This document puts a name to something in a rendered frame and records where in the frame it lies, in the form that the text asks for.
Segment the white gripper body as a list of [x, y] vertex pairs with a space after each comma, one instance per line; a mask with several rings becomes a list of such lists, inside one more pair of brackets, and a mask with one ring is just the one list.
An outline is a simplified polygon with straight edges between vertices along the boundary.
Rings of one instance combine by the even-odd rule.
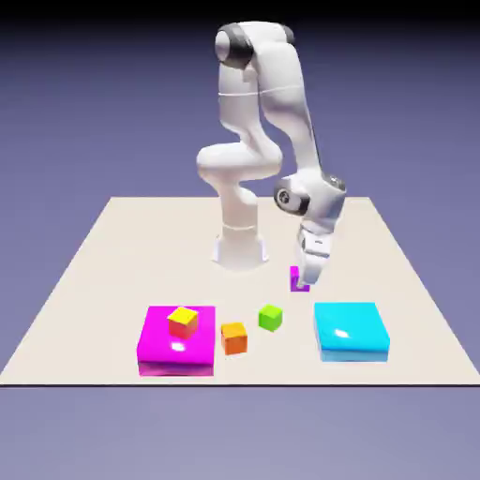
[[303, 285], [313, 285], [329, 261], [331, 246], [325, 239], [303, 239], [299, 252], [299, 281]]

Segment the small magenta cube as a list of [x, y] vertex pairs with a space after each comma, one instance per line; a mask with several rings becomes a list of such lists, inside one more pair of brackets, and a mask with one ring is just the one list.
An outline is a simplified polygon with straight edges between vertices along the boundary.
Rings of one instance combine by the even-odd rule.
[[290, 291], [291, 292], [308, 292], [310, 286], [303, 284], [299, 280], [299, 269], [297, 265], [290, 266]]

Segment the small green cube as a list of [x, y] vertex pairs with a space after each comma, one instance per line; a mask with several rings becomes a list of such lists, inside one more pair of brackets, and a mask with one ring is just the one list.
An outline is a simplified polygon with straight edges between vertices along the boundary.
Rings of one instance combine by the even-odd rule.
[[274, 305], [265, 305], [259, 311], [258, 325], [269, 332], [275, 332], [282, 325], [283, 310]]

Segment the small orange cube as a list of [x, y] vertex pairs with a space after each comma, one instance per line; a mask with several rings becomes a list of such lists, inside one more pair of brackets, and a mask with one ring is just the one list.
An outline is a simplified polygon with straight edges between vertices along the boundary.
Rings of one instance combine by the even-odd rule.
[[248, 333], [241, 322], [222, 324], [220, 333], [221, 344], [226, 355], [245, 353], [248, 350]]

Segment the small yellow cube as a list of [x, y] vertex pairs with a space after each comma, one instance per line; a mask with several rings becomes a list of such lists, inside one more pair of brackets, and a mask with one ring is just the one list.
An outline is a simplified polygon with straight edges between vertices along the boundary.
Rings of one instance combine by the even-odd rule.
[[190, 338], [198, 328], [198, 312], [187, 307], [178, 307], [168, 317], [171, 336], [181, 339]]

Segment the large cyan box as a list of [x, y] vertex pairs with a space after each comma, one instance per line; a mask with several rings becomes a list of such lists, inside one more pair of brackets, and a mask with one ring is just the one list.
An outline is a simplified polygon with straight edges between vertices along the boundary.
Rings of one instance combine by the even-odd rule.
[[324, 362], [388, 360], [390, 337], [373, 302], [318, 302], [314, 328]]

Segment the large magenta box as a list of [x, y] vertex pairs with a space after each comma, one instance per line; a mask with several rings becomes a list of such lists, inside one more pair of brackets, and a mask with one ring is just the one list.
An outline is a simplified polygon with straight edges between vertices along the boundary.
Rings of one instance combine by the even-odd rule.
[[137, 345], [141, 376], [212, 376], [216, 346], [216, 308], [187, 306], [198, 312], [198, 328], [187, 339], [172, 336], [168, 316], [177, 305], [150, 306]]

